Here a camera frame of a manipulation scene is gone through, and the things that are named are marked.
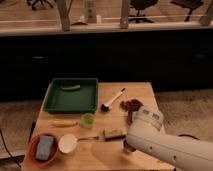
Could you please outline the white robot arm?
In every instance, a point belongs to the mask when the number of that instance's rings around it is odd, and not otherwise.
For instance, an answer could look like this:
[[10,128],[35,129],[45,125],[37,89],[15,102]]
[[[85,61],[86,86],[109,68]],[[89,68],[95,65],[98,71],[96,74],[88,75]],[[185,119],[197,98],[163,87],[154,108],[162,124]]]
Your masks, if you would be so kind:
[[144,152],[183,171],[213,171],[213,143],[161,133],[163,120],[158,109],[140,107],[133,113],[124,149]]

